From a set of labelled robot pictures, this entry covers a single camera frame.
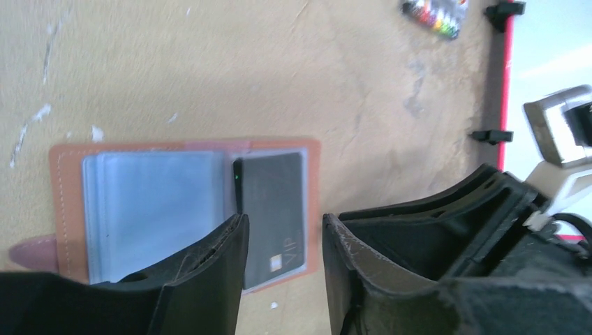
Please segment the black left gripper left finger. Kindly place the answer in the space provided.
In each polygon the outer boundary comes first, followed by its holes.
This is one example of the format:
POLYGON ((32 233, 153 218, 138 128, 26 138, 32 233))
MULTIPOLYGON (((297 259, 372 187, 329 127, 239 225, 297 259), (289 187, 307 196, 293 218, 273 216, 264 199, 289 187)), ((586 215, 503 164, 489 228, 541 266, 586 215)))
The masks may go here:
POLYGON ((200 241, 116 283, 1 275, 2 334, 234 334, 249 243, 235 214, 200 241))

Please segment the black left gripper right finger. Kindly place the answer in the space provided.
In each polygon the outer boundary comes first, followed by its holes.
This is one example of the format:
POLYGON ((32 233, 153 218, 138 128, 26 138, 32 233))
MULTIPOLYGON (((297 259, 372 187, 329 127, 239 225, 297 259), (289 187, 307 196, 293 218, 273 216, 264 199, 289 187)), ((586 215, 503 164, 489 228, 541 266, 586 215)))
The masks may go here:
POLYGON ((510 276, 426 281, 323 217, 332 334, 590 334, 591 270, 534 257, 510 276))

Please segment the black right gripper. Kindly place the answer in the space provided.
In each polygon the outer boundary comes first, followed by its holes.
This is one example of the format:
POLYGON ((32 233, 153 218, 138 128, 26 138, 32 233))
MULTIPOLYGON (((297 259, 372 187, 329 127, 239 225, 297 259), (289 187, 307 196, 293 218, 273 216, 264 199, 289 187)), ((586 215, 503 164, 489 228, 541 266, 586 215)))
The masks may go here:
POLYGON ((590 276, 587 246, 561 241, 553 223, 537 232, 526 227, 531 214, 548 206, 533 186, 484 164, 435 195, 343 212, 339 219, 379 255, 431 281, 515 276, 527 266, 590 276))

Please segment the pink leather card holder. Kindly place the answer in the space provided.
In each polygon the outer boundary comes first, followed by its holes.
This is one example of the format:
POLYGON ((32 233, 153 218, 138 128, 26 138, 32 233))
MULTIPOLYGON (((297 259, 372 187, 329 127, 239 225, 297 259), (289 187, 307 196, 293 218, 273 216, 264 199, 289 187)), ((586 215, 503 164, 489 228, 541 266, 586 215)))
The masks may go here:
POLYGON ((259 151, 307 154, 307 268, 318 266, 320 143, 311 138, 58 144, 49 152, 55 232, 8 249, 7 269, 117 282, 197 242, 239 213, 233 161, 259 151))

